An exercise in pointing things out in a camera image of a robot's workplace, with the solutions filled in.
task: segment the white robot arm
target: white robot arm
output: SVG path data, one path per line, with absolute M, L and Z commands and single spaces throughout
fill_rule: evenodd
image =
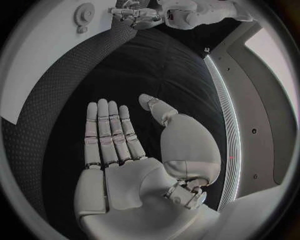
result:
M 252 21 L 253 18 L 235 2 L 226 0 L 157 0 L 158 8 L 139 8 L 128 0 L 123 8 L 110 8 L 113 16 L 136 30 L 165 23 L 175 29 L 190 30 L 201 24 L 214 24 L 224 18 Z

